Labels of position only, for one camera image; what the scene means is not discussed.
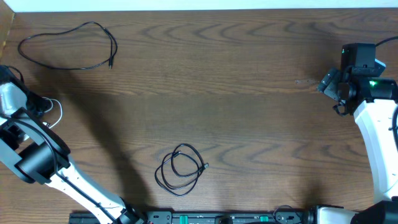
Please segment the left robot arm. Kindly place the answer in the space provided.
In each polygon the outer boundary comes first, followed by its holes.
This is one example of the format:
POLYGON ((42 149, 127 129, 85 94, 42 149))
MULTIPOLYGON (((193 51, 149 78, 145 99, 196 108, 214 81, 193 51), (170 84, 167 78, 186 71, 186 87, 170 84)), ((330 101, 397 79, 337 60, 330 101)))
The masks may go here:
POLYGON ((1 66, 1 162, 28 184, 47 185, 68 195, 100 223, 145 223, 145 215, 75 164, 69 147, 41 121, 53 100, 30 91, 16 71, 1 66))

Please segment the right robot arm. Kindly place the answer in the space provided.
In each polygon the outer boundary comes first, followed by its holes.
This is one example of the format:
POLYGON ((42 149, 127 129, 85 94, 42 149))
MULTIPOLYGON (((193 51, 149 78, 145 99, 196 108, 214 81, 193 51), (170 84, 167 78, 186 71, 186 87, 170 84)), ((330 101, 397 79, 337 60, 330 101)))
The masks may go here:
POLYGON ((374 205, 354 212, 316 205, 304 223, 397 223, 397 83, 381 76, 376 44, 352 43, 341 49, 341 67, 332 68, 317 89, 337 102, 340 116, 351 115, 363 137, 373 177, 374 205))

